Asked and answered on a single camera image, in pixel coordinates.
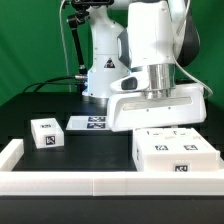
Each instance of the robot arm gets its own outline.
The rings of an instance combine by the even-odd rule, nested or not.
[[[118,45],[130,75],[111,84],[116,94],[109,99],[107,115],[113,131],[204,121],[203,86],[174,82],[176,61],[186,54],[183,46],[187,35],[193,40],[187,50],[193,53],[185,64],[199,51],[192,21],[193,35],[186,29],[189,1],[142,0],[129,5],[128,28]]]

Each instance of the white box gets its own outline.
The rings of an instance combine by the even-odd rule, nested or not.
[[[55,118],[31,120],[31,132],[38,149],[64,146],[64,132]]]
[[[216,171],[220,151],[193,128],[145,128],[133,132],[132,156],[138,171]]]

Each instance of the white plastic casing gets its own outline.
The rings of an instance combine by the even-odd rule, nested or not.
[[[112,95],[110,84],[128,74],[118,60],[117,37],[124,29],[107,15],[107,8],[90,8],[93,65],[88,71],[86,96],[105,99]]]
[[[64,132],[55,118],[31,120],[31,132],[37,149],[64,145]]]
[[[166,1],[129,5],[128,40],[131,68],[174,64],[173,33]]]
[[[217,171],[220,151],[193,128],[146,128],[133,132],[133,159],[138,171]]]
[[[107,107],[112,131],[193,124],[205,118],[203,88],[199,84],[177,85],[171,97],[162,99],[146,99],[144,92],[116,94]]]

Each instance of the white platform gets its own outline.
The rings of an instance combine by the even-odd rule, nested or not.
[[[201,172],[0,172],[0,195],[224,196],[224,163]]]

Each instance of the white block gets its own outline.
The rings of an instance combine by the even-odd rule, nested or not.
[[[109,130],[106,116],[71,116],[66,130]]]
[[[125,172],[102,172],[94,175],[93,196],[125,195],[125,191]]]
[[[23,140],[13,139],[0,153],[0,171],[12,171],[23,154]]]
[[[1,195],[92,196],[91,172],[0,172]]]
[[[216,171],[220,151],[193,128],[146,128],[133,133],[133,159],[138,171]]]
[[[64,132],[55,118],[31,120],[31,132],[38,149],[64,146]]]

